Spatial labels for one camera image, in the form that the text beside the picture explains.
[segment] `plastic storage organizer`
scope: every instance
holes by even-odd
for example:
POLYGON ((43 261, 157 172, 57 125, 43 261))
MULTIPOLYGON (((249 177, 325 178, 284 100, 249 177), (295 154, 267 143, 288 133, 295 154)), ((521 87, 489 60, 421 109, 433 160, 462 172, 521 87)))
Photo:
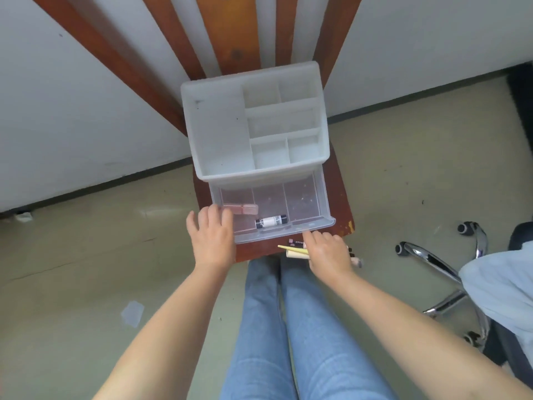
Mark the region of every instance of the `plastic storage organizer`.
POLYGON ((330 156, 316 62, 185 82, 181 86, 192 159, 219 205, 255 203, 234 217, 235 242, 331 226, 322 163, 330 156), (256 229, 286 214, 288 223, 256 229))

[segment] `yellow pencil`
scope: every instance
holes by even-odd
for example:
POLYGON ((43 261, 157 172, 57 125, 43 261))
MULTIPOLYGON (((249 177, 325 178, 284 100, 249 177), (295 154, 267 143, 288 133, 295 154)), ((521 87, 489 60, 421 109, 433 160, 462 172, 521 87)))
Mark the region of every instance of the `yellow pencil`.
POLYGON ((300 254, 307 254, 307 255, 309 255, 309 252, 307 251, 306 248, 288 247, 288 246, 286 246, 286 245, 279 245, 278 247, 279 247, 279 248, 286 249, 286 250, 289 250, 289 251, 294 251, 295 253, 300 253, 300 254))

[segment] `wooden slat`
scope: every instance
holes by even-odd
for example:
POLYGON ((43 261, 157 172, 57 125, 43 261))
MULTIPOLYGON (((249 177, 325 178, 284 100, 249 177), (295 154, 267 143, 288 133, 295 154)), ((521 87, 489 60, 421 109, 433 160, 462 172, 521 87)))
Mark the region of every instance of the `wooden slat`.
POLYGON ((276 66, 290 64, 298 0, 276 0, 276 66))
POLYGON ((68 0, 34 0, 50 17, 55 19, 65 31, 92 53, 104 66, 111 70, 139 97, 159 112, 166 120, 185 136, 185 120, 177 103, 172 103, 147 82, 98 31, 90 25, 68 2, 68 0))
POLYGON ((328 82, 360 3, 361 0, 329 0, 328 2, 313 56, 313 60, 317 61, 320 66, 323 87, 328 82))
MULTIPOLYGON (((333 226, 321 229, 321 232, 329 232, 333 235, 347 236, 354 232, 353 216, 346 195, 346 189, 342 181, 341 170, 338 167, 337 156, 333 145, 330 144, 330 158, 322 165, 324 171, 324 179, 326 181, 326 190, 328 193, 328 202, 330 204, 331 216, 336 219, 333 226)), ((211 200, 211 193, 209 184, 200 181, 196 177, 196 172, 193 174, 193 182, 195 186, 196 199, 200 208, 209 206, 213 203, 211 200)), ((278 244, 286 245, 289 238, 302 241, 302 234, 292 236, 277 237, 269 240, 261 240, 258 242, 247 242, 245 244, 237 245, 237 262, 251 260, 262 255, 270 255, 282 251, 278 248, 278 244)))
POLYGON ((196 0, 222 74, 261 68, 255 0, 196 0))
POLYGON ((170 0, 143 0, 191 80, 205 78, 200 60, 170 0))

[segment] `left hand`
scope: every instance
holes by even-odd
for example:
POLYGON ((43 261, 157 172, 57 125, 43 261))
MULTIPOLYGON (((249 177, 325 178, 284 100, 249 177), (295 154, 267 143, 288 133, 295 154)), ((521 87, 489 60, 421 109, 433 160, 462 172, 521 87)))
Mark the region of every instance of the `left hand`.
POLYGON ((187 231, 191 236, 196 267, 200 270, 222 270, 227 272, 235 263, 235 238, 233 236, 233 213, 224 209, 222 215, 218 205, 204 207, 198 213, 187 216, 187 231))

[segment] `caster wheel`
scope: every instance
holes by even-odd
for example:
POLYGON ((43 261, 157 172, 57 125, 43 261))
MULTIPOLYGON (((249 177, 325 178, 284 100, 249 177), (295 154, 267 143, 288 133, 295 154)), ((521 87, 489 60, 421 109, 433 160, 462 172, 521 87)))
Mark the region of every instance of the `caster wheel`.
POLYGON ((457 231, 463 236, 473 236, 474 229, 472 228, 472 222, 464 222, 457 226, 457 231))
POLYGON ((474 348, 479 348, 481 346, 481 344, 477 341, 479 338, 481 338, 481 336, 473 331, 468 331, 463 336, 463 339, 474 348))
POLYGON ((403 246, 404 244, 405 244, 405 242, 401 242, 399 244, 396 244, 396 247, 394 248, 394 250, 396 250, 396 255, 398 255, 400 257, 406 257, 406 256, 409 255, 409 252, 403 246))

